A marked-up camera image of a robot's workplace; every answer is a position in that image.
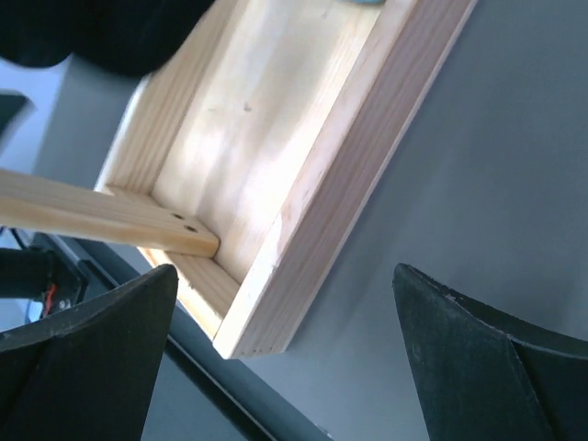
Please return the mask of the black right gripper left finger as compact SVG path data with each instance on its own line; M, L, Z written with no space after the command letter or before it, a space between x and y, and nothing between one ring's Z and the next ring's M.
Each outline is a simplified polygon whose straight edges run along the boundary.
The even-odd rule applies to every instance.
M175 267L158 266L3 332L2 439L141 439L177 287Z

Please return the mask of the blue ribbed sock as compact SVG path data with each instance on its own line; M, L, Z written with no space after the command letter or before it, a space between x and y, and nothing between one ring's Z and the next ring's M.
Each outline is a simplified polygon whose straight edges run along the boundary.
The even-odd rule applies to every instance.
M386 3L386 0L342 0L342 2L354 5L381 5Z

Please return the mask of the black sock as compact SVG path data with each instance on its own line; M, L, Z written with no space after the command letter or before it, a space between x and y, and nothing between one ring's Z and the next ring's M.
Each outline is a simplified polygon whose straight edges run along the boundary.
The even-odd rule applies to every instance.
M1 57L26 68L71 55L141 78L161 69L212 7L210 0L4 0Z

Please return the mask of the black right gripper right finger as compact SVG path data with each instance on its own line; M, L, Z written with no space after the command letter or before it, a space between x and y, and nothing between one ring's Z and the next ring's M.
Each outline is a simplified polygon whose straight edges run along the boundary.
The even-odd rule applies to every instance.
M399 264L392 280L432 440L584 440L587 344Z

